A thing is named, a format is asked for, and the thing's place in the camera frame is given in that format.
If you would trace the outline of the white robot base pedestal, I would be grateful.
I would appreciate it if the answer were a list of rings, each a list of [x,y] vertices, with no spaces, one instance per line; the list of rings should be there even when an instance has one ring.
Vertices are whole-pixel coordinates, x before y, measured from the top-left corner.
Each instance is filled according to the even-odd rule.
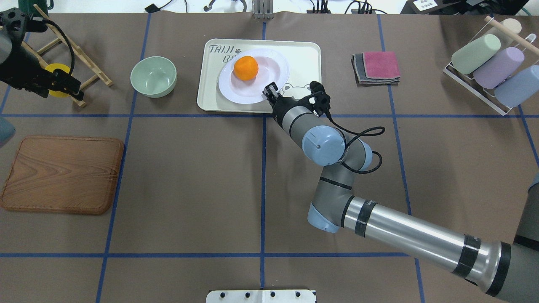
[[[317,303],[316,291],[288,290],[221,290],[210,291],[206,303]]]

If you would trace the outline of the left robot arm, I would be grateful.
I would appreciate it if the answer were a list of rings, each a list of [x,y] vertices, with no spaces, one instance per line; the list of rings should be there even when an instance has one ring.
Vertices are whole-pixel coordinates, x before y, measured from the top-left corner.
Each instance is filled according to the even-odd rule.
[[[83,100],[80,82],[69,73],[71,68],[44,69],[38,59],[22,46],[22,40],[1,31],[1,81],[18,90],[33,92],[47,98],[50,91],[67,94]]]

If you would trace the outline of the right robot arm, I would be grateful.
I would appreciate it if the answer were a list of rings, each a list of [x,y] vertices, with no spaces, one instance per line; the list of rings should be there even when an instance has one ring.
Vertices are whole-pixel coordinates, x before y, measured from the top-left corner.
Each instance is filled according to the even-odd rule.
[[[323,167],[307,217],[312,226],[331,233],[345,228],[358,236],[378,240],[442,268],[502,301],[537,303],[537,176],[528,188],[512,243],[485,242],[355,196],[355,177],[374,172],[370,165],[377,155],[360,138],[379,136],[385,128],[355,133],[335,122],[324,123],[321,116],[331,116],[331,98],[317,81],[312,81],[309,89],[309,95],[296,99],[282,96],[272,82],[262,94],[271,105],[275,122],[306,157]]]

